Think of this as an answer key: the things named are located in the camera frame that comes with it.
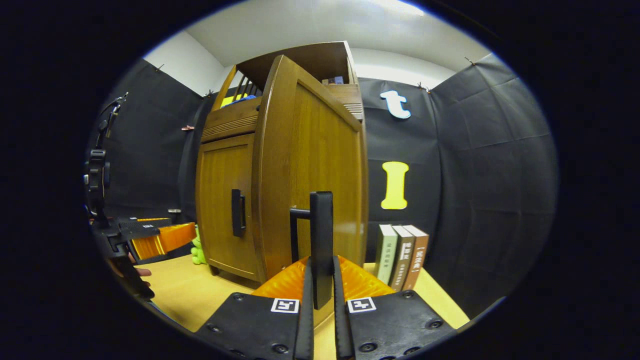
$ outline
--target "green plush toy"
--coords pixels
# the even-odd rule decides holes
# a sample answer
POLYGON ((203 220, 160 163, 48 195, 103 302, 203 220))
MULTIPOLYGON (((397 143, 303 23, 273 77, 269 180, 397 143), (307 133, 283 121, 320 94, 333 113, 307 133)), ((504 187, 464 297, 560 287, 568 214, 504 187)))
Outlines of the green plush toy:
POLYGON ((191 255, 193 255, 192 260, 196 265, 204 264, 204 252, 202 251, 202 243, 200 243, 200 231, 198 231, 198 226, 196 225, 196 238, 192 241, 195 247, 191 248, 191 255))

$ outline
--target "cabinet door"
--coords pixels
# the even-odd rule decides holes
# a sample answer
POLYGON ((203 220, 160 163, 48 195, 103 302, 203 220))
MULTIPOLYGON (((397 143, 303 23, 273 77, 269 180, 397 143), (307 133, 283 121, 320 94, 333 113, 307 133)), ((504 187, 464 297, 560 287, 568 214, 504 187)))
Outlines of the cabinet door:
POLYGON ((253 134, 201 145, 196 175, 196 209, 202 250, 208 264, 259 280, 252 234, 252 155, 253 134), (244 196, 246 227, 240 236, 234 236, 233 189, 240 190, 244 196))
MULTIPOLYGON (((366 250, 364 124, 325 86, 285 56, 271 67, 255 134, 253 217, 266 277, 291 263, 290 208, 309 193, 333 193, 333 251, 362 265, 366 250)), ((310 254, 309 222, 298 222, 298 254, 310 254)))

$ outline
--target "cabinet leg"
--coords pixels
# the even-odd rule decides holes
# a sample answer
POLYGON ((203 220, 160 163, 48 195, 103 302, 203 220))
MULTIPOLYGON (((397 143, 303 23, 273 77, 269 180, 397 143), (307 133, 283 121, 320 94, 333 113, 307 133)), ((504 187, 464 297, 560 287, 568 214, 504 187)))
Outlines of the cabinet leg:
POLYGON ((220 274, 220 269, 215 266, 209 265, 209 270, 211 270, 211 275, 213 276, 220 274))

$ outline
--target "wooden cabinet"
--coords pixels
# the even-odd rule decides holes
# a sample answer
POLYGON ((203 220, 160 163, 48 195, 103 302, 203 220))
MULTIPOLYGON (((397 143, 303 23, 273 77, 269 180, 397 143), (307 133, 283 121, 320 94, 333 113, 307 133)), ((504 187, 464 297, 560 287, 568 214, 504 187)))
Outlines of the wooden cabinet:
MULTIPOLYGON (((313 191, 333 192, 334 253, 364 263, 365 123, 351 63, 347 44, 337 42, 286 49, 232 69, 207 118, 196 175, 200 237, 214 271, 264 282, 290 265, 289 210, 308 209, 313 191), (262 96, 220 108, 239 70, 240 94, 257 88, 262 96), (321 84, 332 76, 346 84, 321 84), (234 218, 232 190, 236 201, 244 196, 242 221, 240 204, 234 218)), ((298 224, 298 250, 300 257, 310 254, 305 221, 298 224)))
POLYGON ((251 164, 254 134, 235 136, 200 146, 198 168, 201 177, 197 186, 200 234, 208 240, 202 250, 208 264, 252 280, 259 280, 252 236, 251 220, 251 164), (232 190, 244 196, 246 224, 241 236, 234 236, 232 228, 232 190))

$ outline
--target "book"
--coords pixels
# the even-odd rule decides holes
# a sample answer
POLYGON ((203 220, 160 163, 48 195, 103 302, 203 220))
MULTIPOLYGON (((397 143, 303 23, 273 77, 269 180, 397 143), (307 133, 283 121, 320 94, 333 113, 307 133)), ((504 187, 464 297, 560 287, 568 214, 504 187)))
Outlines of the book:
POLYGON ((376 244, 376 268, 373 270, 373 274, 378 280, 388 284, 396 258, 398 234, 391 225, 381 224, 379 227, 380 231, 376 244))
POLYGON ((336 85, 344 84, 344 78, 342 76, 336 76, 335 78, 328 78, 322 80, 322 85, 336 85))
POLYGON ((412 290, 415 282, 418 281, 418 275, 424 265, 424 257, 427 254, 427 245, 429 244, 429 234, 413 225, 406 225, 404 228, 415 236, 415 245, 413 246, 413 257, 402 287, 403 291, 412 290))
POLYGON ((394 225, 392 227, 400 237, 396 246, 396 264, 392 271, 393 275, 391 276, 389 286, 391 286, 394 291, 400 291, 404 285, 406 273, 411 263, 415 236, 400 225, 394 225))

